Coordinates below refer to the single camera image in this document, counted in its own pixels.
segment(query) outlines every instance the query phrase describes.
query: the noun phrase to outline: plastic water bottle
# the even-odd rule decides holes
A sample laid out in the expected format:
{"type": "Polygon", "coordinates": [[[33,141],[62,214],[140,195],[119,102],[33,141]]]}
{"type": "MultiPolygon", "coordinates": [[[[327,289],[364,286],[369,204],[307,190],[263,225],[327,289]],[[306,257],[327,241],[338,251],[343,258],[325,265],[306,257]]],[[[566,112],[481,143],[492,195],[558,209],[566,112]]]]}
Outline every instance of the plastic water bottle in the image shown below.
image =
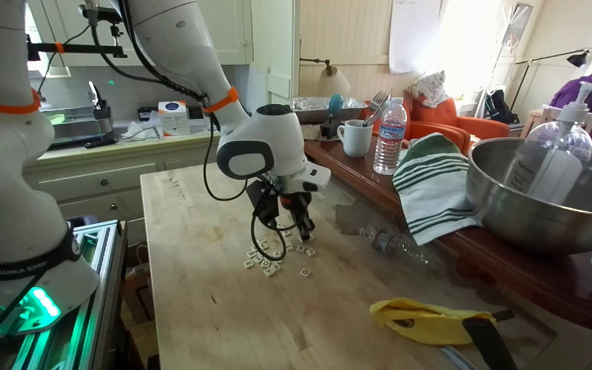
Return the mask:
{"type": "Polygon", "coordinates": [[[403,108],[403,98],[393,96],[377,123],[377,141],[373,153],[373,171],[377,174],[393,174],[397,171],[405,122],[407,112],[403,108]]]}

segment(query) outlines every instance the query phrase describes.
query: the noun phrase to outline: drawer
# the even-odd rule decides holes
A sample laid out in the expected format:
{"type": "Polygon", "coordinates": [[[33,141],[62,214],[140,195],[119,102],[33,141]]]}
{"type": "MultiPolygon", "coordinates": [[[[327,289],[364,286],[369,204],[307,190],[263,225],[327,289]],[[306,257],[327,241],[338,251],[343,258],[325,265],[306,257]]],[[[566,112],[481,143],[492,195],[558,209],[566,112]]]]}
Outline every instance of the drawer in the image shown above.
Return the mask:
{"type": "Polygon", "coordinates": [[[141,218],[143,214],[138,190],[64,201],[60,204],[60,209],[65,219],[81,215],[97,215],[98,219],[129,219],[141,218]]]}
{"type": "Polygon", "coordinates": [[[37,187],[55,197],[55,201],[81,200],[103,194],[140,187],[140,174],[154,172],[156,162],[119,166],[106,171],[78,172],[55,179],[41,179],[37,187]]]}

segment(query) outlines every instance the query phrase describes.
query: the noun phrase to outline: green light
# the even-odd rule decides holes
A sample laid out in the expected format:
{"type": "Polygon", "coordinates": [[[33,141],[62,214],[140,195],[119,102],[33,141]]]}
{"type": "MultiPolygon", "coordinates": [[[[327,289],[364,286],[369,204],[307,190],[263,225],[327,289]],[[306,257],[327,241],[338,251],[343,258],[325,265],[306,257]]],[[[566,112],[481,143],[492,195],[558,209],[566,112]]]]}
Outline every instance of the green light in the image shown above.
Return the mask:
{"type": "Polygon", "coordinates": [[[45,312],[50,318],[57,318],[62,314],[62,311],[55,306],[55,302],[46,295],[46,292],[42,287],[30,287],[28,289],[30,295],[34,295],[38,299],[38,304],[45,308],[45,312]]]}

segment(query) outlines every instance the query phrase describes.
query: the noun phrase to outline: yellow tool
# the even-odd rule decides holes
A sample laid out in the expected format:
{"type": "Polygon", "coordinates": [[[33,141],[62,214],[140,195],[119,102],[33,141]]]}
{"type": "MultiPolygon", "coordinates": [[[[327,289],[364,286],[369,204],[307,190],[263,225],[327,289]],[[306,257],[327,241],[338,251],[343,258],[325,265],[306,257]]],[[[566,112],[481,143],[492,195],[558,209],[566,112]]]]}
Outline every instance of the yellow tool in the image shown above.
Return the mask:
{"type": "Polygon", "coordinates": [[[434,304],[421,304],[409,298],[379,299],[369,306],[369,314],[399,334],[426,346],[471,346],[472,336],[462,327],[466,318],[486,318],[490,312],[452,311],[434,304]]]}

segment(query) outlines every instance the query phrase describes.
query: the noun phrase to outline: orange strap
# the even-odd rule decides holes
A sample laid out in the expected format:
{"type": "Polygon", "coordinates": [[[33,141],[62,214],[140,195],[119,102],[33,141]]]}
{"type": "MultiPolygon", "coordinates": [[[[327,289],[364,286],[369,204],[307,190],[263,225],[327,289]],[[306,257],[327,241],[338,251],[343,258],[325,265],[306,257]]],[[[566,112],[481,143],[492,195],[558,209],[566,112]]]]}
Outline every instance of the orange strap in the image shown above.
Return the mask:
{"type": "Polygon", "coordinates": [[[30,94],[33,94],[30,105],[19,105],[19,107],[0,105],[0,112],[1,114],[30,114],[30,112],[34,112],[41,107],[41,96],[37,94],[37,91],[30,91],[30,94]]]}
{"type": "Polygon", "coordinates": [[[54,44],[54,48],[55,48],[55,54],[65,54],[64,44],[54,44]]]}
{"type": "Polygon", "coordinates": [[[229,86],[229,91],[228,91],[228,94],[225,94],[223,98],[216,101],[213,105],[206,107],[203,111],[206,111],[208,114],[211,114],[213,111],[220,111],[220,108],[223,108],[225,105],[231,105],[231,102],[235,102],[235,101],[239,101],[239,93],[235,93],[235,88],[229,86]]]}

